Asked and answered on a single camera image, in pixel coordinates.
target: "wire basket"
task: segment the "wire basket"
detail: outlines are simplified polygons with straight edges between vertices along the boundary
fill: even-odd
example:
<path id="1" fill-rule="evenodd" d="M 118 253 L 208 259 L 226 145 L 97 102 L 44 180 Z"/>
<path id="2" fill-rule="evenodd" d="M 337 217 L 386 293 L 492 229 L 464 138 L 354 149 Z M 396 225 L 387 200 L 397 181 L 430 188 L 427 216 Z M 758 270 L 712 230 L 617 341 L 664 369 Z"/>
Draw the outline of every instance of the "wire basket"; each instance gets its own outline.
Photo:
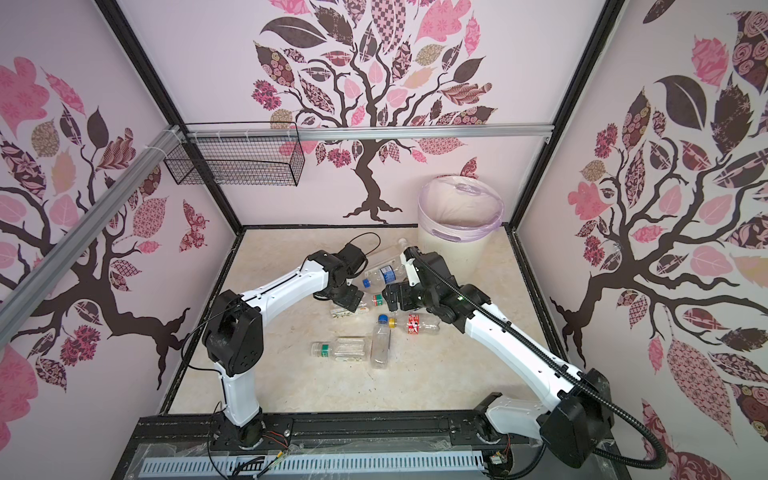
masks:
<path id="1" fill-rule="evenodd" d="M 195 161 L 204 161 L 217 184 L 292 185 L 299 184 L 304 152 L 294 122 L 248 122 L 280 126 L 269 135 L 244 131 L 242 136 L 216 132 L 188 134 L 165 158 L 165 166 L 179 185 L 204 183 Z"/>

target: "tree mural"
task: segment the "tree mural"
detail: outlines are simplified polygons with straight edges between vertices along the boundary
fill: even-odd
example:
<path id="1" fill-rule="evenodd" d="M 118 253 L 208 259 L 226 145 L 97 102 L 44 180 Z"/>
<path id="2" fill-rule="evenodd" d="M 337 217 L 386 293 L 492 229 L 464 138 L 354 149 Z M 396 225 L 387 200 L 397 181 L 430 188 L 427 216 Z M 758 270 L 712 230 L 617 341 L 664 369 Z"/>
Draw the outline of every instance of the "tree mural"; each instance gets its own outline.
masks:
<path id="1" fill-rule="evenodd" d="M 366 0 L 310 2 L 311 11 L 304 0 L 270 1 L 285 13 L 312 15 L 319 26 L 299 16 L 280 17 L 261 31 L 278 35 L 294 48 L 278 50 L 254 42 L 259 63 L 272 83 L 256 81 L 252 97 L 274 110 L 273 128 L 285 127 L 280 123 L 285 121 L 295 121 L 300 127 L 484 124 L 495 110 L 475 106 L 492 85 L 469 83 L 483 61 L 471 58 L 480 41 L 474 15 L 462 26 L 462 18 L 472 7 L 469 0 L 458 0 L 455 5 L 452 0 L 408 0 L 411 7 L 406 7 L 406 0 L 371 0 L 371 17 L 365 22 Z M 413 40 L 403 38 L 408 25 L 419 17 Z M 462 31 L 461 38 L 449 41 L 449 36 Z M 437 43 L 423 45 L 413 55 L 412 47 L 423 38 Z M 310 51 L 322 54 L 310 57 Z M 279 108 L 283 101 L 291 101 L 297 109 Z M 423 163 L 427 155 L 445 154 L 463 145 L 458 138 L 406 143 L 410 142 L 302 142 L 302 148 L 305 153 L 314 151 L 318 164 L 328 160 L 336 168 L 352 166 L 362 181 L 367 197 L 345 218 L 368 212 L 371 219 L 387 223 L 379 212 L 402 209 L 382 199 L 371 162 L 376 158 L 383 163 L 388 159 L 400 162 L 401 155 L 408 154 Z M 285 152 L 291 151 L 293 145 L 287 145 Z"/>
<path id="2" fill-rule="evenodd" d="M 16 72 L 0 67 L 0 115 L 15 136 L 22 121 L 48 117 L 42 107 L 50 92 L 35 83 L 37 73 L 31 61 L 17 57 L 14 63 Z M 32 131 L 30 145 L 37 157 L 19 146 L 20 139 L 13 141 L 7 131 L 0 132 L 2 157 L 8 167 L 2 184 L 11 185 L 0 187 L 0 231 L 8 239 L 15 238 L 12 242 L 0 242 L 0 269 L 20 271 L 15 277 L 0 274 L 0 283 L 10 290 L 53 249 L 61 233 L 72 228 L 95 204 L 97 189 L 112 186 L 114 180 L 108 171 L 127 168 L 136 155 L 130 128 L 110 140 L 98 108 L 86 116 L 83 101 L 66 82 L 51 74 L 46 74 L 46 79 L 61 100 L 61 113 Z M 86 135 L 81 129 L 83 123 Z M 88 172 L 87 179 L 81 182 L 76 164 Z M 93 359 L 106 335 L 137 334 L 152 338 L 157 347 L 160 388 L 168 350 L 181 348 L 182 340 L 174 334 L 189 309 L 163 324 L 158 318 L 135 316 L 118 307 L 118 296 L 130 292 L 127 278 L 141 273 L 129 259 L 151 254 L 161 246 L 151 239 L 165 218 L 167 198 L 152 197 L 160 181 L 161 170 L 157 167 L 72 266 L 76 282 L 43 300 L 31 316 L 45 321 L 14 335 L 13 339 L 38 336 L 27 358 L 35 357 L 35 371 L 40 379 L 66 390 L 67 368 Z M 182 240 L 180 244 L 183 250 L 185 246 L 191 247 L 189 243 L 202 245 L 199 230 L 206 223 L 188 207 L 184 202 L 184 213 L 192 228 L 184 237 L 189 241 Z M 130 235 L 126 231 L 129 225 Z M 120 245 L 131 237 L 138 240 Z M 60 285 L 68 284 L 65 280 Z"/>
<path id="3" fill-rule="evenodd" d="M 742 385 L 768 382 L 763 368 L 742 355 L 763 348 L 768 333 L 739 325 L 738 316 L 724 321 L 707 310 L 725 304 L 768 315 L 765 297 L 743 298 L 734 290 L 744 283 L 768 287 L 768 258 L 759 255 L 768 248 L 768 215 L 744 213 L 768 201 L 768 180 L 761 179 L 768 135 L 760 136 L 768 131 L 768 104 L 759 120 L 750 104 L 750 94 L 760 105 L 768 100 L 768 15 L 731 15 L 738 34 L 730 62 L 722 42 L 696 38 L 692 60 L 700 82 L 685 75 L 662 78 L 656 83 L 666 91 L 665 108 L 652 107 L 643 90 L 621 134 L 616 124 L 598 133 L 598 158 L 584 167 L 585 181 L 568 195 L 584 220 L 575 236 L 584 239 L 592 271 L 577 310 L 551 301 L 565 321 L 566 345 L 572 337 L 586 364 L 582 330 L 597 302 L 616 290 L 616 307 L 627 308 L 630 329 L 649 319 L 655 372 L 663 368 L 666 343 L 670 373 L 701 412 L 733 437 L 733 390 L 742 413 L 768 441 L 768 390 Z M 714 105 L 705 89 L 717 91 Z M 667 120 L 676 126 L 668 129 Z M 667 135 L 668 130 L 680 133 Z M 744 141 L 750 131 L 750 137 L 763 139 L 759 147 Z M 659 318 L 667 320 L 663 328 Z M 707 355 L 685 343 L 686 335 L 699 348 L 732 352 Z M 725 381 L 723 374 L 739 381 Z"/>

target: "white trash can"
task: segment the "white trash can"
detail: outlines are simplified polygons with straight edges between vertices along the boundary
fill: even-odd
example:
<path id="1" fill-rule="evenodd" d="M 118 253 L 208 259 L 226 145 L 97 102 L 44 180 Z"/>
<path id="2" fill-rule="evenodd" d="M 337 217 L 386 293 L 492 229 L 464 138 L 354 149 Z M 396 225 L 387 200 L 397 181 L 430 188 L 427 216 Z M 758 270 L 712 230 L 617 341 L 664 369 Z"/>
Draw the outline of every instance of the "white trash can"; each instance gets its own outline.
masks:
<path id="1" fill-rule="evenodd" d="M 437 177 L 419 194 L 419 249 L 439 253 L 459 285 L 470 283 L 503 216 L 504 202 L 488 185 L 458 175 Z"/>

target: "pink wall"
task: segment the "pink wall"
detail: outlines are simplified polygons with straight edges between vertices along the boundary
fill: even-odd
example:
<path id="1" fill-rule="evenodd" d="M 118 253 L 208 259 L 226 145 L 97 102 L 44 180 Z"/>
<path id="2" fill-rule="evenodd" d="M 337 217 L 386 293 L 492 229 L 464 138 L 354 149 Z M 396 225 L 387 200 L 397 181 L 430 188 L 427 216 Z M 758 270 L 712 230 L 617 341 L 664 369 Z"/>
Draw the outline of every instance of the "pink wall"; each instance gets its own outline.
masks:
<path id="1" fill-rule="evenodd" d="M 91 2 L 0 15 L 5 297 L 165 122 Z M 143 182 L 0 350 L 4 477 L 111 475 L 137 419 L 157 412 L 232 240 L 204 187 L 178 187 L 162 165 Z"/>
<path id="2" fill-rule="evenodd" d="M 667 447 L 633 478 L 765 477 L 766 37 L 758 0 L 631 2 L 521 226 L 571 360 Z"/>

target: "table surface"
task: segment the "table surface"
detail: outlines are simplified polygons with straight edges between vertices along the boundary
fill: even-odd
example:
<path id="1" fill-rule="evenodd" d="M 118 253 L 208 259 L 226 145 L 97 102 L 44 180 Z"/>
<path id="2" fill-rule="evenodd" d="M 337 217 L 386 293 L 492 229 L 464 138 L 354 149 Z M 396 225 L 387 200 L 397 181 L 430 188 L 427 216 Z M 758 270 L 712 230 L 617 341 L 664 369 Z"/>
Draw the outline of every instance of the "table surface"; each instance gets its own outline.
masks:
<path id="1" fill-rule="evenodd" d="M 299 266 L 308 253 L 320 249 L 336 252 L 366 231 L 380 235 L 382 247 L 403 237 L 416 242 L 417 237 L 416 228 L 250 230 L 223 289 L 240 293 L 261 286 Z M 366 235 L 355 244 L 367 251 L 376 245 L 376 238 Z M 546 347 L 502 228 L 492 233 L 472 280 L 515 325 Z M 382 306 L 364 315 L 334 319 L 329 308 L 329 303 L 310 296 L 264 327 L 264 354 L 252 373 L 265 412 L 472 409 L 491 392 L 536 399 L 490 350 L 444 323 L 434 336 L 394 329 L 386 369 L 372 369 L 369 362 L 312 357 L 312 342 L 336 336 L 370 337 L 378 315 L 387 313 Z M 202 345 L 195 349 L 191 364 L 211 367 Z M 215 373 L 188 369 L 170 413 L 210 413 L 221 400 L 221 383 Z"/>

